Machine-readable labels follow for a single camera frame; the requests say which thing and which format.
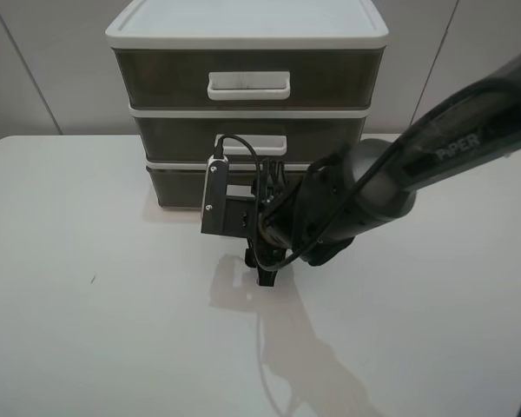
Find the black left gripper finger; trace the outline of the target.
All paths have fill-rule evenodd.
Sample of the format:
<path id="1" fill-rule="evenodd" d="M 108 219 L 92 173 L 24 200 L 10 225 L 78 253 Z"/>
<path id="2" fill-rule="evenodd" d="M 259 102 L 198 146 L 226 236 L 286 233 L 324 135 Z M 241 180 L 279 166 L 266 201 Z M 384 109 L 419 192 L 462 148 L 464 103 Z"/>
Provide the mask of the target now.
<path id="1" fill-rule="evenodd" d="M 264 288 L 273 288 L 276 283 L 278 269 L 276 267 L 264 268 L 256 267 L 257 270 L 257 285 Z"/>

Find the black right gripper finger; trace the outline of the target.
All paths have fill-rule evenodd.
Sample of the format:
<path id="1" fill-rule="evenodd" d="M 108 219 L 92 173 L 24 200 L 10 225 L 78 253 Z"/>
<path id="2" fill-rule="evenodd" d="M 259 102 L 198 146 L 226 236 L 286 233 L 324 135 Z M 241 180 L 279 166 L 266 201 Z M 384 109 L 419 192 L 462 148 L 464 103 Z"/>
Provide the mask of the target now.
<path id="1" fill-rule="evenodd" d="M 248 246 L 248 248 L 245 250 L 244 262 L 249 268 L 256 267 L 254 249 L 251 246 Z"/>

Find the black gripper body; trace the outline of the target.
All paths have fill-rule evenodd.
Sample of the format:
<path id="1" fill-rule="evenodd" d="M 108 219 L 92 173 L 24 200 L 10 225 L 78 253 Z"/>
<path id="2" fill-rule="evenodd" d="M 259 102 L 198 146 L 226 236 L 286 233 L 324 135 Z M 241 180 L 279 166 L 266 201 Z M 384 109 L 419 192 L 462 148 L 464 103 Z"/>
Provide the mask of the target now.
<path id="1" fill-rule="evenodd" d="M 305 173 L 298 181 L 289 182 L 287 170 Z M 284 162 L 274 159 L 255 163 L 254 225 L 247 245 L 254 249 L 256 267 L 276 267 L 279 271 L 296 260 L 313 261 L 308 209 L 300 202 L 312 177 L 310 167 L 289 170 Z"/>

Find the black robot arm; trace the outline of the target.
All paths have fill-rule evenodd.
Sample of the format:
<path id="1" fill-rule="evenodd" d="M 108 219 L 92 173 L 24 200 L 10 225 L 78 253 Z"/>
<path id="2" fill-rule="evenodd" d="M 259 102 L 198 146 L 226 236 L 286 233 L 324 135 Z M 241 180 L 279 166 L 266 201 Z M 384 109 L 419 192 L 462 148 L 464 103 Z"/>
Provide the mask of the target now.
<path id="1" fill-rule="evenodd" d="M 521 54 L 445 99 L 395 141 L 369 138 L 275 181 L 259 201 L 245 263 L 271 287 L 296 259 L 320 266 L 357 235 L 413 208 L 417 192 L 521 150 Z"/>

